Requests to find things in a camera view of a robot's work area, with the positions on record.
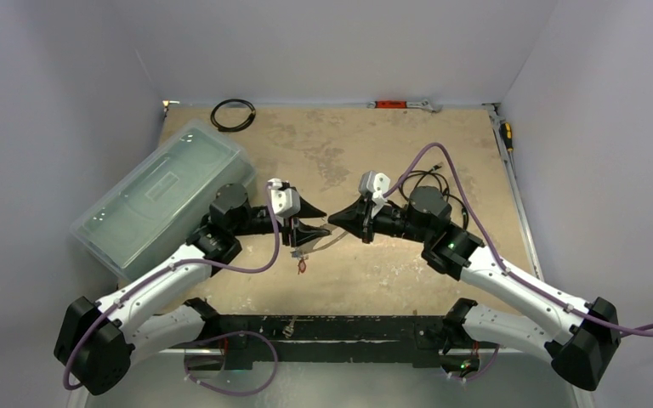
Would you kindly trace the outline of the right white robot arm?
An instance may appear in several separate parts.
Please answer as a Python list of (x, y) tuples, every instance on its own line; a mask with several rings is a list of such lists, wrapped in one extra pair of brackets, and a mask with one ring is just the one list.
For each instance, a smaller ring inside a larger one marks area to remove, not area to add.
[(571, 385), (594, 391), (621, 343), (616, 306), (589, 302), (496, 259), (476, 235), (451, 221), (451, 205), (435, 187), (418, 187), (404, 207), (378, 206), (370, 194), (329, 216), (330, 224), (365, 243), (388, 235), (423, 244), (421, 257), (442, 275), (489, 292), (517, 310), (492, 311), (458, 300), (443, 324), (446, 340), (495, 343), (536, 356)]

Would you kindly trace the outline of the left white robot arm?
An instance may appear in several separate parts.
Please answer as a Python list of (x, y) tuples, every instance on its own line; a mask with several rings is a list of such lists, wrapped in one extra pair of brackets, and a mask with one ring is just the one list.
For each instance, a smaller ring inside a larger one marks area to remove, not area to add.
[[(275, 264), (281, 247), (297, 248), (330, 234), (303, 224), (305, 218), (326, 214), (287, 181), (273, 178), (264, 192), (265, 205), (252, 207), (243, 185), (223, 185), (200, 225), (165, 261), (94, 302), (86, 297), (72, 302), (54, 346), (54, 357), (64, 366), (63, 387), (103, 394), (143, 357), (180, 343), (212, 346), (219, 339), (219, 324), (210, 319), (204, 302), (192, 300), (165, 315), (158, 311), (221, 270), (260, 274)], [(244, 235), (272, 236), (273, 251), (265, 265), (233, 265)]]

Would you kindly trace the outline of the silver key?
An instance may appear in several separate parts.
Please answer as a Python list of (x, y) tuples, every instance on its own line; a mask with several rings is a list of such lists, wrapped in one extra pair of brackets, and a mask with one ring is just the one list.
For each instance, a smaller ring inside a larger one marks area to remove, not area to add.
[(289, 339), (293, 336), (295, 332), (295, 324), (297, 321), (298, 317), (294, 315), (289, 322), (283, 327), (282, 329), (282, 334), (284, 338)]

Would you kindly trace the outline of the red key tag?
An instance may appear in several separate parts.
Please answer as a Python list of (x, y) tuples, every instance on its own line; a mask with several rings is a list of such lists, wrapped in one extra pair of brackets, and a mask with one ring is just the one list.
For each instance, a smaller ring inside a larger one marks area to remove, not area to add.
[(302, 275), (306, 272), (307, 269), (307, 264), (306, 264), (306, 259), (305, 258), (300, 258), (298, 260), (298, 274)]

